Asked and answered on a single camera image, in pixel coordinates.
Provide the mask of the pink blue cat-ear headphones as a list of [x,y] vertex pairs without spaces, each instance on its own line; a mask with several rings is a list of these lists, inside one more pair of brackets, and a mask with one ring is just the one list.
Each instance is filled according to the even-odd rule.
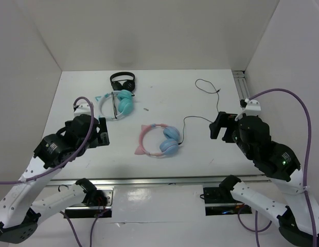
[[135,155],[173,156],[178,152],[181,135],[177,128],[164,123],[141,125]]

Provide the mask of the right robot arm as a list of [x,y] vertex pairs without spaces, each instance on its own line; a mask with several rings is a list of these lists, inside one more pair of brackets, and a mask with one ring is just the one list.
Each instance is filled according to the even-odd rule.
[[252,190],[234,175],[220,183],[220,198],[225,202],[235,199],[260,212],[292,245],[319,246],[319,205],[303,185],[304,173],[292,149],[272,141],[269,125],[258,116],[243,115],[236,119],[235,114],[220,112],[209,128],[212,139],[225,128],[223,141],[235,143],[277,186],[286,203],[275,202]]

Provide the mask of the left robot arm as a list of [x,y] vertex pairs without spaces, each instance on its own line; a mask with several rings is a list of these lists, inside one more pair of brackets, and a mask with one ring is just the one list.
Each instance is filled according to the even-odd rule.
[[85,114],[66,121],[57,133],[44,137],[24,173],[0,200],[0,242],[25,241],[43,221],[75,204],[105,208],[107,196],[86,178],[45,199],[36,198],[68,162],[87,149],[109,143],[106,119]]

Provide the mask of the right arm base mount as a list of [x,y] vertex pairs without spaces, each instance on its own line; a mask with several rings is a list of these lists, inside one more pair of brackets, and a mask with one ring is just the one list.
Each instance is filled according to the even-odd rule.
[[252,214],[249,206],[236,201],[220,187],[204,187],[200,199],[205,203],[206,216]]

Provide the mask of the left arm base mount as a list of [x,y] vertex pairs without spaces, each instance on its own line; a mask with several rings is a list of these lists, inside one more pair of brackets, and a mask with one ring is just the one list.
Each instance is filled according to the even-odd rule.
[[101,218],[112,217],[114,187],[98,186],[93,196],[88,196],[79,204],[70,206],[64,210],[71,219],[91,219],[103,213]]

